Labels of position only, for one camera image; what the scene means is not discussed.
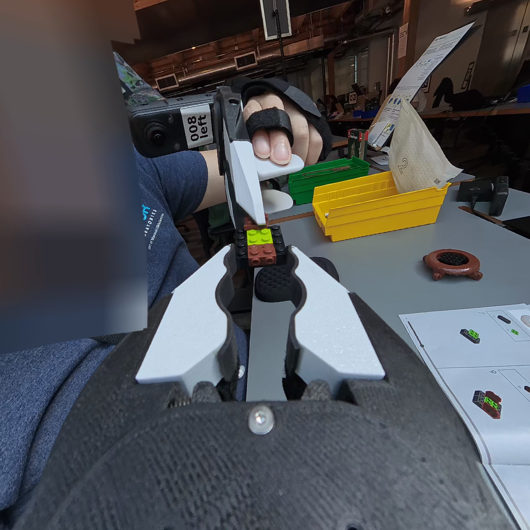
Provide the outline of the yellow plastic bin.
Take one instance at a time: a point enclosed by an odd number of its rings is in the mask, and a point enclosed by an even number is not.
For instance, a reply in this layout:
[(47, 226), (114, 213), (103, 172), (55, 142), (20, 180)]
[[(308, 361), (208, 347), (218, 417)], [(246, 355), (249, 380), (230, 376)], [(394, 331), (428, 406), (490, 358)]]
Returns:
[(390, 171), (316, 187), (315, 218), (331, 241), (436, 222), (449, 183), (399, 194)]

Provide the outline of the black toy brick assembly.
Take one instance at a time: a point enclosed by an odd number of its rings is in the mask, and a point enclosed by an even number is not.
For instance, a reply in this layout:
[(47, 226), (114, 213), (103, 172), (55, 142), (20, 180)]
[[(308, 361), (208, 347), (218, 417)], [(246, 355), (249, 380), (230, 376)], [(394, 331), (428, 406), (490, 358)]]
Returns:
[(287, 245), (279, 225), (267, 229), (237, 229), (234, 242), (238, 270), (287, 262)]

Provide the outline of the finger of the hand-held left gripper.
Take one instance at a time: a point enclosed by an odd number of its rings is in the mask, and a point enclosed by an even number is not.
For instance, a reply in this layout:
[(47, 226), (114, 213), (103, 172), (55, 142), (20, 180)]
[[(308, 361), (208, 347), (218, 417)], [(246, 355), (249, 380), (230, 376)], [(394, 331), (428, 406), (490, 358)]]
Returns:
[(257, 226), (265, 226), (267, 221), (251, 142), (227, 142), (226, 159), (226, 187), (235, 225), (242, 227), (244, 218), (249, 216)]

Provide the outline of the white printed sheet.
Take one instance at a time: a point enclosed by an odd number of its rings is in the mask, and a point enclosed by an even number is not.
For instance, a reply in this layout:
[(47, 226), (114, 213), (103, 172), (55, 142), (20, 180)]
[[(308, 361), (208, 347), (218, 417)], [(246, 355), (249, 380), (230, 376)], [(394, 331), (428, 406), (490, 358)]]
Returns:
[(434, 39), (422, 56), (402, 77), (394, 89), (389, 101), (372, 127), (368, 142), (374, 149), (380, 150), (388, 141), (398, 122), (402, 101), (411, 102), (419, 92), (425, 80), (452, 53), (468, 32), (474, 30), (474, 22)]

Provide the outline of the white instruction booklet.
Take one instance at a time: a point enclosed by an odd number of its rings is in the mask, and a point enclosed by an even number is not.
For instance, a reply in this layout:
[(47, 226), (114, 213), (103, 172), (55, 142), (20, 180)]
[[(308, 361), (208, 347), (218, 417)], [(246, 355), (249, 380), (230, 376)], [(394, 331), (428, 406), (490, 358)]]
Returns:
[(529, 305), (402, 314), (491, 480), (529, 529)]

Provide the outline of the brown round toy pot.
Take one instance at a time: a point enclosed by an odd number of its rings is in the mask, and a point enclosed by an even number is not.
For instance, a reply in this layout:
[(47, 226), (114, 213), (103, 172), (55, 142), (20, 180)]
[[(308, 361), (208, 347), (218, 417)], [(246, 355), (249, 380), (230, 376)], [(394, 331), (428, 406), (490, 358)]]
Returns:
[(423, 257), (423, 262), (433, 271), (433, 279), (440, 280), (445, 275), (461, 275), (473, 280), (481, 280), (479, 259), (462, 250), (440, 249)]

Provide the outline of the cream paper bag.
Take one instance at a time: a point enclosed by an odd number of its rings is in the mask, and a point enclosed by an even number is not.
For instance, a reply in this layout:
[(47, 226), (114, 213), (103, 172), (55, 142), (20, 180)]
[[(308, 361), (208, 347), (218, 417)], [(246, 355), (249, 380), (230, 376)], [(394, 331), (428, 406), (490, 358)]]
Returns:
[(446, 158), (438, 142), (407, 100), (402, 100), (389, 151), (389, 168), (398, 193), (441, 189), (461, 173)]

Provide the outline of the black power adapter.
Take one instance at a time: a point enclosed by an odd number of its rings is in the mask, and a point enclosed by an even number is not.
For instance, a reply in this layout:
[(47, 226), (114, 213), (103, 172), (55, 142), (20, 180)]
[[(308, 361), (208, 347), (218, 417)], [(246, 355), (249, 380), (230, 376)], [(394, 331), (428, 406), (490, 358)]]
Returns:
[(498, 217), (502, 214), (509, 195), (509, 182), (507, 176), (499, 176), (491, 179), (475, 179), (473, 181), (461, 182), (457, 202), (468, 202), (474, 210), (477, 202), (488, 202), (488, 215)]

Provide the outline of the person's blue shirt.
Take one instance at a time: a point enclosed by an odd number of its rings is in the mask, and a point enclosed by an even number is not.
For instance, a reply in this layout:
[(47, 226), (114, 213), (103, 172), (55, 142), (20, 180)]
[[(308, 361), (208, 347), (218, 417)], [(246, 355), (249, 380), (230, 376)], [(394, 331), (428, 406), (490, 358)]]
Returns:
[[(148, 307), (199, 266), (177, 231), (178, 174), (191, 152), (136, 153), (147, 244)], [(1, 355), (1, 529), (20, 517), (62, 424), (112, 345), (78, 339)]]

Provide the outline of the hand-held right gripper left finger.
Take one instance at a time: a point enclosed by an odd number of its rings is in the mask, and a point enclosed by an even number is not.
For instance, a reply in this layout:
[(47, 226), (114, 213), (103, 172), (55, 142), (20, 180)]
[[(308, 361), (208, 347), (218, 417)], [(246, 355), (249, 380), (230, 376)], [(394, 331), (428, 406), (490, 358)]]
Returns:
[(237, 347), (228, 305), (234, 296), (235, 247), (223, 247), (177, 287), (136, 374), (138, 383), (233, 378)]

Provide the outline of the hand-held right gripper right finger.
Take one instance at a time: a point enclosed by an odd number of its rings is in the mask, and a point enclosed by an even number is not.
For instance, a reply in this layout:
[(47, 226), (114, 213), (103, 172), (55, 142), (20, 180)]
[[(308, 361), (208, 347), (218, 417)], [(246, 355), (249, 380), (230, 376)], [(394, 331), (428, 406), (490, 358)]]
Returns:
[(326, 381), (332, 392), (344, 380), (383, 380), (385, 371), (365, 331), (349, 292), (332, 275), (288, 246), (291, 267), (290, 317), (286, 376), (305, 383)]

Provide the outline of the red and green box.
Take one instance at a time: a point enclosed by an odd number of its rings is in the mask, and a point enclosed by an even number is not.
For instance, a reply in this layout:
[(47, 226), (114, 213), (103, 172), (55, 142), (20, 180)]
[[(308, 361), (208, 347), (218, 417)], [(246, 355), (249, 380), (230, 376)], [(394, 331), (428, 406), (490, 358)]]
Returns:
[(368, 129), (352, 128), (348, 130), (347, 158), (367, 159)]

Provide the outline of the person's left hand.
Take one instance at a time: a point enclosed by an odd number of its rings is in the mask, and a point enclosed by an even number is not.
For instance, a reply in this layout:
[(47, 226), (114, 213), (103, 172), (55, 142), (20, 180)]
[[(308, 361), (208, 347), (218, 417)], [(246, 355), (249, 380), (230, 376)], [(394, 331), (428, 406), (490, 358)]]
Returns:
[(289, 115), (293, 129), (293, 146), (290, 146), (288, 136), (281, 129), (267, 131), (257, 129), (252, 136), (253, 150), (261, 159), (270, 159), (278, 165), (288, 164), (292, 154), (299, 156), (305, 165), (315, 164), (321, 155), (323, 140), (320, 133), (309, 124), (301, 110), (290, 103), (284, 96), (271, 92), (252, 97), (243, 110), (244, 119), (261, 110), (278, 108)]

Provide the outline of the long wooden table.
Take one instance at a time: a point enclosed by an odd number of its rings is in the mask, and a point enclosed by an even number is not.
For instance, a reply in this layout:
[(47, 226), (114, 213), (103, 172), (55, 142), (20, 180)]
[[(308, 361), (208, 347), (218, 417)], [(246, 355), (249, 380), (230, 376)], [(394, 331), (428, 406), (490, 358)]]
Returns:
[(529, 103), (504, 103), (493, 107), (471, 110), (471, 111), (443, 111), (443, 112), (424, 112), (420, 117), (424, 120), (437, 118), (466, 118), (476, 116), (503, 116), (503, 115), (527, 115), (529, 114)]

